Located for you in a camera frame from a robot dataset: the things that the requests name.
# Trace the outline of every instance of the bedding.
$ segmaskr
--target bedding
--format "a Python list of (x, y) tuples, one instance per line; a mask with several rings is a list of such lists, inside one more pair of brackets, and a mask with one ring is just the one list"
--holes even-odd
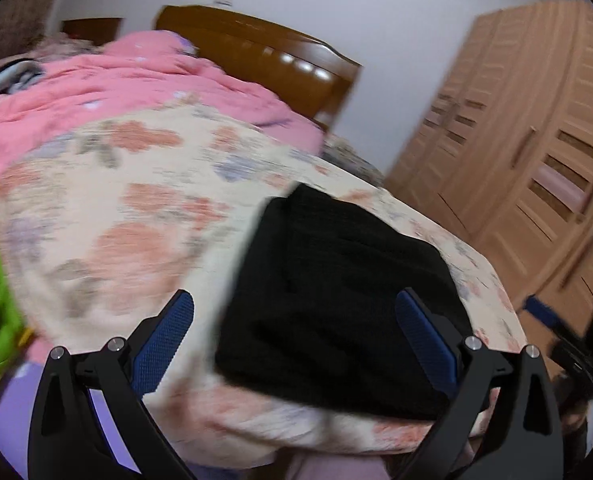
[(41, 66), (29, 58), (16, 59), (0, 67), (0, 94), (15, 94), (36, 84), (43, 75)]
[(383, 173), (361, 158), (350, 143), (342, 137), (327, 134), (323, 141), (321, 158), (354, 176), (358, 176), (372, 186), (383, 187), (385, 178)]
[[(262, 86), (230, 77), (207, 59), (180, 54), (182, 38), (177, 36), (173, 47), (171, 34), (135, 33), (110, 43), (103, 54), (47, 63), (38, 84), (0, 96), (0, 174), (63, 132), (172, 98), (199, 100), (239, 120), (263, 124), (269, 136), (319, 153), (323, 134), (314, 123)], [(162, 37), (164, 44), (145, 43), (144, 35)]]
[(41, 42), (27, 53), (8, 56), (0, 59), (0, 67), (16, 59), (29, 57), (39, 63), (61, 61), (79, 54), (95, 54), (99, 48), (91, 41), (71, 40), (67, 34), (59, 32), (54, 36), (46, 36)]
[(475, 333), (491, 348), (518, 351), (525, 335), (492, 266), (384, 189), (195, 101), (62, 132), (1, 171), (0, 251), (44, 351), (90, 351), (126, 336), (184, 288), (195, 320), (144, 402), (185, 460), (245, 468), (284, 446), (415, 449), (427, 422), (333, 412), (227, 384), (214, 371), (214, 342), (232, 276), (267, 199), (296, 182), (434, 245)]

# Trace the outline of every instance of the folded clothes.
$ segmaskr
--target folded clothes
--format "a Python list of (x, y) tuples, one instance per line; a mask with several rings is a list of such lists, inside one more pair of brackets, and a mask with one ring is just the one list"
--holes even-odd
[(429, 243), (304, 184), (267, 205), (222, 320), (216, 367), (232, 383), (345, 412), (432, 419), (448, 405), (401, 332), (411, 286), (463, 336), (469, 318)]
[(41, 65), (29, 58), (14, 59), (0, 67), (0, 94), (14, 94), (37, 83), (43, 75)]

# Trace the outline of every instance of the blue gripper pad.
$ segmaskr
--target blue gripper pad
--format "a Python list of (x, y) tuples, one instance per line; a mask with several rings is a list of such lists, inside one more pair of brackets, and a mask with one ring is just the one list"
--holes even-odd
[(152, 318), (156, 327), (132, 365), (131, 386), (138, 396), (155, 391), (193, 319), (194, 301), (185, 290), (178, 290), (161, 314)]
[(561, 319), (555, 311), (538, 300), (536, 296), (528, 296), (523, 307), (548, 328), (554, 328), (561, 323)]
[(435, 326), (406, 290), (397, 295), (397, 322), (435, 390), (452, 399), (457, 394), (457, 358)]

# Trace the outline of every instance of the pink comforter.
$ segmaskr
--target pink comforter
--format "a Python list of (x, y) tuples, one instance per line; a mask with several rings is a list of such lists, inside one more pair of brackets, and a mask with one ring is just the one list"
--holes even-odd
[[(319, 153), (321, 131), (273, 92), (230, 77), (211, 61), (180, 54), (179, 49), (152, 48), (147, 41), (135, 45), (134, 37), (111, 44), (107, 52), (112, 55), (48, 63), (46, 76), (38, 84), (0, 96), (0, 174), (25, 153), (68, 130), (184, 98), (190, 92), (225, 115), (259, 125), (269, 136)], [(131, 49), (121, 49), (123, 45)], [(122, 50), (133, 54), (134, 47), (139, 56), (120, 55)]]

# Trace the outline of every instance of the wall socket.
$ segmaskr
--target wall socket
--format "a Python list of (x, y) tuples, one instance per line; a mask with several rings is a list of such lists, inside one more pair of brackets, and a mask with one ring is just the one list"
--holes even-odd
[(232, 7), (232, 0), (214, 0), (214, 4), (223, 7)]

